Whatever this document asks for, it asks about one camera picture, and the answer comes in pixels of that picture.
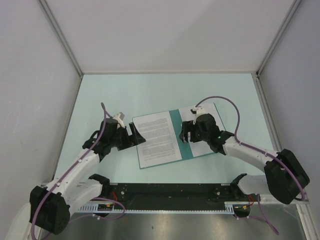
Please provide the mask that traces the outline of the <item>teal folder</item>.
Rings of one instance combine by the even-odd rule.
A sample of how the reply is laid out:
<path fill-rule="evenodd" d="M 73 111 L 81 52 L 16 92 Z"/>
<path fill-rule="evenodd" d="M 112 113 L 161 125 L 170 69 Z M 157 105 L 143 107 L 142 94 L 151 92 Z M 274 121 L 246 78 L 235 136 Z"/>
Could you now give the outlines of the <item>teal folder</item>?
<path fill-rule="evenodd" d="M 179 139 L 179 134 L 182 131 L 182 122 L 184 122 L 184 121 L 182 121 L 179 109 L 169 110 L 168 112 L 169 112 L 171 120 L 172 120 L 173 128 L 174 128 L 176 139 L 177 139 L 178 146 L 179 146 L 179 150 L 180 150 L 180 153 L 182 156 L 182 160 L 178 160 L 178 161 L 194 159 L 194 158 L 192 158 L 192 153 L 191 153 L 190 147 L 187 145 L 184 145 L 185 143 L 183 143 Z"/>

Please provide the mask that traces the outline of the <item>printed white paper sheet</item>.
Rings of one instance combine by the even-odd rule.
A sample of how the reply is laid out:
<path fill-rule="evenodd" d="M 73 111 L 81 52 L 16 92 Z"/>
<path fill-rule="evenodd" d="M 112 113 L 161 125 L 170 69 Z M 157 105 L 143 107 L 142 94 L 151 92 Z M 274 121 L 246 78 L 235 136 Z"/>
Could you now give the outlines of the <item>printed white paper sheet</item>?
<path fill-rule="evenodd" d="M 144 143 L 137 146 L 141 169 L 182 160 L 169 111 L 134 117 L 133 123 Z"/>

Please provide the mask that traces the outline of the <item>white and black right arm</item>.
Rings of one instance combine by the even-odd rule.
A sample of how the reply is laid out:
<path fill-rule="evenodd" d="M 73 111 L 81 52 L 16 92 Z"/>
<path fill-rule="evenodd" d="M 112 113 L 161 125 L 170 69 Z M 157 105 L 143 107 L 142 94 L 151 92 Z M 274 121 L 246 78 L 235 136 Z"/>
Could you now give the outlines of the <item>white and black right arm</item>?
<path fill-rule="evenodd" d="M 306 199 L 304 188 L 310 178 L 291 150 L 273 152 L 240 141 L 235 132 L 219 129 L 209 113 L 196 120 L 183 121 L 179 138 L 184 143 L 205 142 L 214 153 L 240 159 L 260 169 L 265 174 L 269 192 L 283 204 Z"/>

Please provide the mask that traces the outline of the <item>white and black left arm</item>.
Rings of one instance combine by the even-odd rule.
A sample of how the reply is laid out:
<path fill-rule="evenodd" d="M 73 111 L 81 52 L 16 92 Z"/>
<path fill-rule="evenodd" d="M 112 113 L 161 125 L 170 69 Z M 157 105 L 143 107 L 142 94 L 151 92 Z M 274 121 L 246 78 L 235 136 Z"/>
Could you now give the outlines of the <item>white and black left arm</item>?
<path fill-rule="evenodd" d="M 100 129 L 93 132 L 82 145 L 78 157 L 59 177 L 46 186 L 36 186 L 30 193 L 30 223 L 35 227 L 58 235 L 67 226 L 71 216 L 92 199 L 105 200 L 110 196 L 111 186 L 107 177 L 97 173 L 84 184 L 80 181 L 96 167 L 112 148 L 125 150 L 146 142 L 133 122 L 129 123 L 132 134 L 126 126 L 114 118 L 106 118 Z"/>

